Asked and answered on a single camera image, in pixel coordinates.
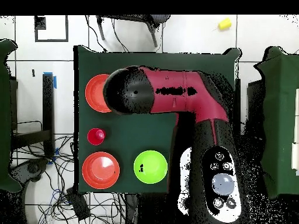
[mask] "red cup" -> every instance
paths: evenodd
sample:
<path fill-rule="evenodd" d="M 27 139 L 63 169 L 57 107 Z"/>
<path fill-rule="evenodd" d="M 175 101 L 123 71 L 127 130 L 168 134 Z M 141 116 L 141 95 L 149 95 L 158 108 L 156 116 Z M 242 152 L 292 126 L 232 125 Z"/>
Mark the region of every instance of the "red cup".
<path fill-rule="evenodd" d="M 87 140 L 92 145 L 100 145 L 106 137 L 106 132 L 100 128 L 93 128 L 87 134 Z"/>

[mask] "floor tile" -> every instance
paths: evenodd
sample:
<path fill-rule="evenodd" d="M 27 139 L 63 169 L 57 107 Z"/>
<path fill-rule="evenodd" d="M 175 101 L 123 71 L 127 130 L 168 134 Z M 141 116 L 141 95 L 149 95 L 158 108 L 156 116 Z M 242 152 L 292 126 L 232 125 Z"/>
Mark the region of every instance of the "floor tile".
<path fill-rule="evenodd" d="M 0 40 L 15 40 L 15 17 L 0 16 Z M 15 52 L 8 55 L 8 60 L 15 59 Z"/>
<path fill-rule="evenodd" d="M 18 122 L 43 119 L 43 73 L 56 76 L 54 89 L 55 133 L 74 132 L 73 62 L 17 61 Z M 40 130 L 36 123 L 18 126 L 19 132 Z"/>
<path fill-rule="evenodd" d="M 6 62 L 8 68 L 9 68 L 9 73 L 11 74 L 11 76 L 16 76 L 16 64 L 14 61 L 7 61 Z"/>
<path fill-rule="evenodd" d="M 114 201 L 113 199 L 113 194 L 112 193 L 90 193 L 91 195 L 91 205 L 98 205 L 99 203 L 102 203 L 103 205 L 111 205 Z M 116 203 L 119 203 L 117 194 L 114 194 L 114 198 Z M 120 197 L 120 203 L 122 205 L 124 205 L 124 201 L 122 200 L 122 198 Z"/>
<path fill-rule="evenodd" d="M 239 63 L 239 78 L 241 80 L 241 122 L 244 123 L 248 116 L 247 87 L 249 82 L 261 80 L 261 75 L 253 66 L 254 63 Z"/>
<path fill-rule="evenodd" d="M 110 52 L 124 51 L 115 36 L 110 18 L 104 18 L 104 21 L 102 22 L 105 40 L 101 39 L 95 15 L 89 17 L 89 23 L 90 27 L 95 30 L 99 43 L 105 49 Z M 156 29 L 155 33 L 158 45 L 157 48 L 154 46 L 151 33 L 148 31 L 148 27 L 145 23 L 132 22 L 129 20 L 115 20 L 114 27 L 119 40 L 128 48 L 130 52 L 162 52 L 162 49 L 159 49 L 161 43 L 162 25 Z M 94 51 L 103 51 L 103 48 L 96 41 L 96 35 L 92 29 L 89 30 L 89 48 Z"/>
<path fill-rule="evenodd" d="M 66 218 L 74 217 L 74 219 L 69 219 L 67 221 L 63 220 L 64 217 L 59 214 L 58 209 L 55 210 L 57 213 L 55 218 L 50 215 L 51 208 L 49 206 L 40 205 L 25 205 L 25 214 L 27 218 L 27 224 L 89 224 L 89 218 L 81 220 L 78 222 L 78 218 L 75 216 L 75 212 L 70 210 L 71 207 L 64 207 L 65 209 L 60 209 Z"/>
<path fill-rule="evenodd" d="M 231 27 L 218 24 L 230 18 Z M 164 28 L 165 53 L 217 53 L 235 47 L 236 15 L 171 15 Z"/>
<path fill-rule="evenodd" d="M 299 49 L 298 15 L 238 15 L 237 46 L 240 61 L 261 61 L 269 46 L 281 46 L 287 53 Z"/>
<path fill-rule="evenodd" d="M 52 27 L 65 26 L 61 16 L 45 16 L 46 30 L 39 30 L 44 38 L 57 39 L 62 37 Z M 88 26 L 84 16 L 68 16 L 68 42 L 35 42 L 34 16 L 16 17 L 16 51 L 17 60 L 72 60 L 73 46 L 88 46 Z"/>
<path fill-rule="evenodd" d="M 119 210 L 115 206 L 91 206 L 91 224 L 124 224 L 125 220 Z M 126 217 L 124 206 L 123 210 L 122 214 Z"/>
<path fill-rule="evenodd" d="M 64 162 L 62 159 L 57 159 L 55 162 L 57 164 L 57 169 L 59 169 L 60 174 L 62 174 L 64 180 L 64 191 L 66 192 L 68 188 L 74 185 L 74 164 L 71 162 Z M 54 203 L 55 200 L 52 200 L 51 202 L 54 193 L 53 189 L 61 191 L 63 184 L 61 177 L 58 175 L 57 169 L 54 163 L 48 164 L 46 168 L 47 173 L 43 173 L 38 182 L 29 183 L 26 191 L 25 204 Z"/>

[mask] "green panel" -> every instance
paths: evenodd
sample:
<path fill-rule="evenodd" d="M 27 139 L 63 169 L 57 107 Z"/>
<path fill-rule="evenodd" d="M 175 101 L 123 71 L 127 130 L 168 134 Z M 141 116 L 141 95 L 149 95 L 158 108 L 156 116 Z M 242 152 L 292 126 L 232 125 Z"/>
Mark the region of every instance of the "green panel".
<path fill-rule="evenodd" d="M 11 89 L 9 71 L 6 67 L 7 56 L 17 46 L 10 40 L 0 40 L 0 189 L 16 193 L 22 189 L 19 182 L 8 173 L 11 162 Z"/>
<path fill-rule="evenodd" d="M 222 54 L 159 54 L 149 52 L 116 53 L 92 52 L 83 46 L 79 52 L 79 187 L 80 193 L 118 192 L 154 193 L 166 192 L 167 176 L 156 184 L 144 184 L 136 178 L 133 170 L 135 158 L 142 151 L 152 149 L 169 160 L 175 114 L 98 113 L 85 100 L 88 81 L 98 74 L 130 65 L 145 65 L 170 70 L 203 71 L 224 77 L 234 86 L 234 64 L 240 56 L 233 48 Z M 87 133 L 91 128 L 103 128 L 107 132 L 105 141 L 99 146 L 91 145 Z M 82 176 L 82 164 L 92 153 L 105 151 L 113 155 L 120 164 L 120 177 L 110 188 L 97 190 L 87 185 Z"/>
<path fill-rule="evenodd" d="M 265 80 L 263 103 L 266 146 L 262 166 L 270 177 L 265 183 L 270 198 L 279 194 L 299 194 L 299 177 L 291 169 L 294 142 L 295 91 L 299 88 L 299 56 L 287 55 L 272 47 L 259 64 Z"/>

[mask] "chair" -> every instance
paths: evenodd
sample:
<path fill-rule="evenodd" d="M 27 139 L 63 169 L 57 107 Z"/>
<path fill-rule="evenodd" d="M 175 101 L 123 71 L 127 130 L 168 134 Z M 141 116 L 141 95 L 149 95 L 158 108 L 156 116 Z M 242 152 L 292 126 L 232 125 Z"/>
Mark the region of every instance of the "chair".
<path fill-rule="evenodd" d="M 54 156 L 53 76 L 43 75 L 43 129 L 30 133 L 13 133 L 16 129 L 16 92 L 18 82 L 9 75 L 5 58 L 17 49 L 14 41 L 0 40 L 0 190 L 25 193 L 29 181 L 38 181 L 46 170 L 48 159 Z M 28 145 L 43 142 L 44 157 L 29 159 L 9 168 L 12 153 Z"/>
<path fill-rule="evenodd" d="M 169 17 L 170 15 L 96 15 L 96 20 L 99 26 L 100 36 L 102 40 L 105 40 L 102 28 L 103 18 L 144 22 L 147 25 L 149 32 L 151 33 L 154 46 L 157 47 L 158 45 L 155 36 L 156 28 L 159 27 L 161 23 L 166 22 Z"/>

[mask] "green board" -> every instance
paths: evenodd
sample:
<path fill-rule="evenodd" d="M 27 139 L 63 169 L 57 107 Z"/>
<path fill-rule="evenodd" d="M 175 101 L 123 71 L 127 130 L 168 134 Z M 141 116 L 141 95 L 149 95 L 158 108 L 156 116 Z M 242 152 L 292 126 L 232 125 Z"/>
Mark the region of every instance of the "green board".
<path fill-rule="evenodd" d="M 299 194 L 299 176 L 291 168 L 299 55 L 270 47 L 255 68 L 260 71 L 266 86 L 263 102 L 266 146 L 261 164 L 270 175 L 265 176 L 268 195 L 275 198 L 279 194 Z"/>
<path fill-rule="evenodd" d="M 76 120 L 79 121 L 78 192 L 165 193 L 167 176 L 156 184 L 142 183 L 134 174 L 133 164 L 135 158 L 145 150 L 158 151 L 169 160 L 176 120 L 174 113 L 99 113 L 93 110 L 85 99 L 85 87 L 91 78 L 98 74 L 111 74 L 130 65 L 144 65 L 178 71 L 203 71 L 222 76 L 234 86 L 235 61 L 239 59 L 240 54 L 237 48 L 229 49 L 224 54 L 103 53 L 93 52 L 79 45 L 79 119 Z M 87 133 L 91 128 L 103 128 L 107 133 L 106 139 L 99 146 L 93 146 L 87 140 Z M 82 176 L 84 160 L 98 151 L 110 153 L 120 165 L 119 179 L 105 190 L 90 187 Z"/>

